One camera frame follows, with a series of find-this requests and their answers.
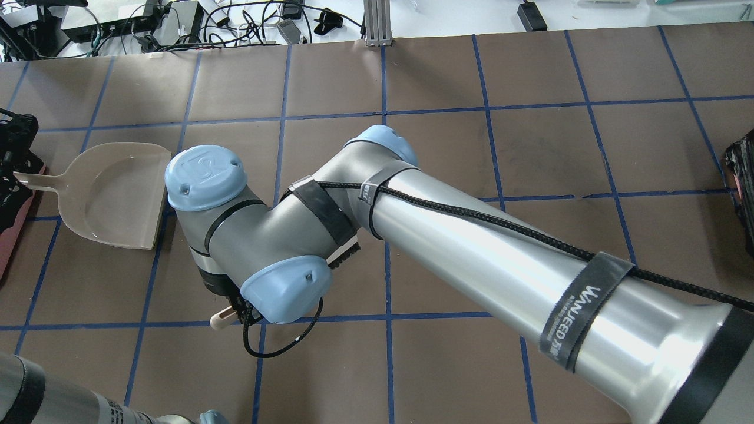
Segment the power adapter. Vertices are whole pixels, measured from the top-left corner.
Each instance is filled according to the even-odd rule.
[[[547,31],[547,23],[544,22],[544,18],[534,2],[523,0],[523,3],[519,5],[519,18],[521,18],[521,23],[523,23],[527,32]]]

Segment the brown tile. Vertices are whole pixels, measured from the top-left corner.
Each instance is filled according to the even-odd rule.
[[[722,187],[688,103],[595,106],[594,115],[619,192]]]
[[[482,310],[397,247],[390,249],[390,289],[394,314]]]
[[[23,224],[11,261],[0,282],[0,324],[23,325],[39,272],[44,263],[55,222]]]
[[[411,144],[422,171],[474,197],[498,197],[484,112],[395,115],[388,125]]]
[[[50,375],[122,402],[138,335],[136,328],[31,330],[21,356]]]
[[[508,201],[505,211],[574,246],[630,259],[612,198]]]
[[[754,94],[751,22],[664,26],[693,97]]]
[[[193,51],[118,56],[95,124],[182,121],[196,57]]]
[[[209,321],[227,307],[225,297],[212,294],[202,283],[177,218],[167,218],[148,320]]]
[[[252,346],[259,343],[252,327]],[[147,328],[131,405],[153,416],[178,413],[194,421],[218,410],[229,422],[251,422],[256,359],[241,342],[240,326]]]
[[[754,128],[754,99],[716,100],[694,105],[718,158],[728,146]]]
[[[333,270],[322,315],[385,313],[385,243],[358,232],[361,250]]]
[[[381,122],[379,116],[287,121],[280,192],[301,178],[312,175],[340,152],[347,141]]]
[[[585,107],[492,112],[506,196],[610,192]]]
[[[484,106],[469,35],[399,38],[385,49],[385,68],[388,110]]]
[[[96,243],[60,227],[32,324],[138,322],[153,250]]]
[[[629,424],[628,413],[579,376],[566,372],[529,343],[529,369],[541,424]],[[578,393],[578,396],[564,395]]]
[[[40,128],[87,127],[109,66],[109,57],[32,62],[14,112],[36,116]]]
[[[25,65],[26,62],[0,64],[0,107],[3,109],[8,107]]]
[[[12,355],[20,335],[20,331],[0,331],[0,352]]]
[[[393,372],[396,423],[531,422],[519,337],[494,318],[393,321]]]
[[[754,259],[744,250],[743,227],[728,195],[624,198],[621,204],[639,266],[754,300]]]
[[[654,26],[570,32],[591,101],[684,97]]]
[[[277,145],[280,122],[189,125],[183,148],[201,144],[226,147],[241,158],[249,176],[249,187],[265,203],[272,205],[277,173]]]
[[[485,34],[477,44],[490,105],[584,101],[562,32]]]
[[[265,349],[306,324],[268,325]],[[387,422],[384,321],[319,323],[298,346],[265,360],[260,422]]]
[[[363,41],[294,45],[286,115],[382,109],[380,50]]]
[[[119,130],[96,130],[89,136],[87,149],[105,143],[138,142],[163,146],[175,154],[181,139],[180,125],[169,127],[124,128]]]
[[[61,175],[78,156],[85,135],[85,131],[37,134],[32,144],[32,152],[47,165],[48,175]],[[55,193],[37,192],[29,215],[49,217],[59,213]]]
[[[237,48],[205,51],[189,119],[280,116],[287,48]],[[230,81],[243,76],[243,84]]]

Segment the dustpan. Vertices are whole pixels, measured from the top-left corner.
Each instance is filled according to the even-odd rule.
[[[34,190],[57,193],[63,223],[89,240],[152,249],[164,205],[170,152],[150,143],[107,143],[81,153],[57,177],[14,175]]]

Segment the tile floor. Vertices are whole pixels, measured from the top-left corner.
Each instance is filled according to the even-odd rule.
[[[52,174],[101,143],[215,143],[241,156],[269,204],[386,123],[426,172],[546,232],[754,300],[716,159],[754,126],[753,38],[732,23],[12,63],[0,65],[0,106],[39,117],[32,149]],[[363,232],[323,322],[257,361],[239,326],[209,328],[225,300],[202,287],[169,211],[158,237],[152,251],[95,244],[61,225],[54,195],[39,196],[0,283],[0,349],[157,415],[629,421]],[[282,346],[302,327],[256,326],[252,344]]]

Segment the metal post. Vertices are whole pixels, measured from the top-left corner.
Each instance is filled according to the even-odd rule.
[[[393,44],[390,0],[364,0],[364,30],[367,47]]]

